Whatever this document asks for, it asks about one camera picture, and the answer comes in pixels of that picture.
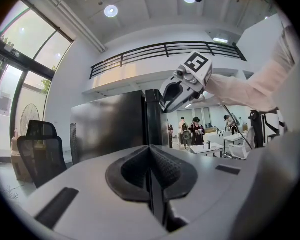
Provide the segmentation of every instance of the person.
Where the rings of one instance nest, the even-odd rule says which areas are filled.
[[[189,146],[189,141],[185,140],[184,138],[184,132],[189,130],[188,124],[185,122],[185,118],[181,117],[181,121],[179,122],[179,139],[181,145],[184,145],[184,148],[187,148],[187,144]]]
[[[200,119],[196,116],[193,119],[193,123],[191,124],[190,131],[192,133],[192,142],[193,146],[200,146],[204,144],[204,136],[206,134],[204,127],[199,124]]]
[[[248,106],[254,110],[269,112],[277,108],[272,94],[286,80],[300,60],[300,40],[285,14],[277,9],[283,26],[270,61],[248,80],[212,74],[205,91],[215,95],[222,105]]]
[[[223,118],[224,121],[226,121],[226,128],[230,128],[232,135],[237,134],[238,128],[236,127],[235,121],[232,119],[232,117],[225,115]]]
[[[174,128],[168,121],[168,130],[169,130],[169,146],[172,149],[173,148],[173,139],[172,139],[172,134],[174,133]]]

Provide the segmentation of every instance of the white sleeve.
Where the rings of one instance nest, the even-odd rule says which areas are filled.
[[[268,112],[277,107],[271,99],[271,94],[287,75],[279,63],[271,60],[247,81],[213,74],[205,91],[214,94],[223,105],[241,105]]]

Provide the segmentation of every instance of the cardboard box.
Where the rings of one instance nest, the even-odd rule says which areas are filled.
[[[11,154],[11,162],[18,181],[33,182],[28,169],[19,154]]]

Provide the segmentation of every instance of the door frame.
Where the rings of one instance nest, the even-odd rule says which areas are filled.
[[[16,125],[16,114],[17,114],[18,101],[19,101],[19,97],[21,94],[23,84],[26,80],[29,70],[27,70],[26,68],[22,67],[21,65],[15,63],[14,61],[11,61],[11,60],[3,57],[2,55],[0,55],[0,60],[2,61],[1,65],[0,65],[0,83],[5,75],[5,72],[8,68],[8,66],[12,66],[12,67],[22,71],[22,75],[20,76],[20,79],[18,81],[17,87],[15,89],[15,93],[14,93],[14,96],[12,99],[12,104],[11,104],[9,137],[10,137],[10,139],[12,139],[15,135],[15,125]],[[0,156],[0,163],[11,163],[11,158]]]

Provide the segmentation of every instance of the balcony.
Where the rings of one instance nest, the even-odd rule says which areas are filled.
[[[194,50],[210,56],[223,56],[245,62],[247,61],[235,43],[231,46],[203,41],[163,42],[129,50],[101,61],[91,67],[89,79],[138,61],[157,57],[173,57],[190,54]]]

